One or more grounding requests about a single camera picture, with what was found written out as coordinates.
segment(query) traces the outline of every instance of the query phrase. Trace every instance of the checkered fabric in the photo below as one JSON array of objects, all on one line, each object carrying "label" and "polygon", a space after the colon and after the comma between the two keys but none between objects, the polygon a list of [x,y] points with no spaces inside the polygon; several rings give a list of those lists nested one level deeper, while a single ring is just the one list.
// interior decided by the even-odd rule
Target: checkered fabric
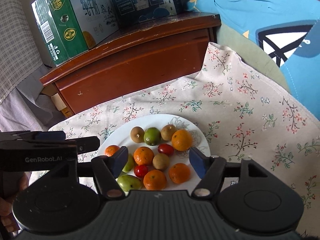
[{"label": "checkered fabric", "polygon": [[0,104],[42,61],[20,0],[0,5]]},{"label": "checkered fabric", "polygon": [[47,131],[64,120],[49,96],[40,94],[39,78],[48,70],[41,65],[21,81],[0,105],[0,131]]}]

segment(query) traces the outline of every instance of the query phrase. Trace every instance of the floral tablecloth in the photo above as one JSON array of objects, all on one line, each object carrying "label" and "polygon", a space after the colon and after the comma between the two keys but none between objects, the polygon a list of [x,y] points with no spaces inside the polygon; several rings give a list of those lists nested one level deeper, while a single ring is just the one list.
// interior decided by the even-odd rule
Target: floral tablecloth
[{"label": "floral tablecloth", "polygon": [[[199,73],[100,104],[51,130],[63,130],[67,138],[95,135],[102,143],[122,124],[159,113],[192,121],[212,155],[231,162],[251,157],[296,190],[305,208],[298,232],[320,236],[320,123],[228,47],[209,43]],[[80,155],[79,161],[95,156]],[[43,173],[34,172],[31,180]],[[93,186],[89,178],[81,183]]]}]

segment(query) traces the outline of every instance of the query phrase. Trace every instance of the orange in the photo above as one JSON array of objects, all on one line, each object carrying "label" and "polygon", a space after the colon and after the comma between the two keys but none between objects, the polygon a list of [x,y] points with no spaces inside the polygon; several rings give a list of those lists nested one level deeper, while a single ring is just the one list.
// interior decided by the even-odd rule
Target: orange
[{"label": "orange", "polygon": [[146,165],[146,166],[152,165],[152,160],[154,156],[155,154],[153,153],[153,151],[150,148],[145,146],[139,147],[133,153],[134,161],[138,165]]},{"label": "orange", "polygon": [[143,178],[147,190],[163,190],[167,186],[167,178],[162,171],[149,171]]},{"label": "orange", "polygon": [[171,143],[177,151],[184,152],[192,146],[192,136],[186,130],[178,130],[172,135]]},{"label": "orange", "polygon": [[117,152],[117,150],[119,150],[120,147],[117,145],[110,145],[108,146],[105,150],[104,150],[104,155],[111,157],[113,154],[115,154]]},{"label": "orange", "polygon": [[188,181],[190,174],[189,167],[184,163],[177,163],[169,169],[169,177],[176,184]]}]

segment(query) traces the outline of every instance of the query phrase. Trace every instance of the finger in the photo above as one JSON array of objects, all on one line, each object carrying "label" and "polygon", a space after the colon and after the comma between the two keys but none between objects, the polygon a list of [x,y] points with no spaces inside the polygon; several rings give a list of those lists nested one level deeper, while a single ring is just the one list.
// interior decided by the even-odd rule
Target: finger
[{"label": "finger", "polygon": [[9,226],[7,226],[7,227],[5,227],[5,228],[7,229],[7,231],[8,231],[9,233],[20,230],[20,228],[19,228],[19,226],[18,226],[17,223],[14,223],[14,224],[12,224],[12,225],[9,225]]},{"label": "finger", "polygon": [[9,214],[8,216],[1,217],[1,223],[6,227],[12,225],[16,222],[13,214]]},{"label": "finger", "polygon": [[16,199],[16,196],[17,196],[17,193],[11,195],[10,197],[6,198],[5,200],[6,200],[8,203],[13,204],[13,201]]},{"label": "finger", "polygon": [[3,198],[0,198],[0,216],[7,216],[11,213],[12,205],[5,201]]},{"label": "finger", "polygon": [[19,191],[25,190],[29,186],[29,178],[26,173],[23,173],[23,176],[18,182]]}]

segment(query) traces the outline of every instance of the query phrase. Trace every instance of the red cherry tomato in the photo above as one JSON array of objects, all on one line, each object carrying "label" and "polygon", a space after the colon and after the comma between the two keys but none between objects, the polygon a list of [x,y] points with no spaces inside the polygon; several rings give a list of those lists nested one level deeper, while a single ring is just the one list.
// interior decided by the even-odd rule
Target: red cherry tomato
[{"label": "red cherry tomato", "polygon": [[174,148],[169,144],[163,143],[158,146],[158,152],[171,156],[174,153]]},{"label": "red cherry tomato", "polygon": [[138,165],[135,166],[133,172],[138,178],[143,178],[148,173],[148,167],[145,165]]}]

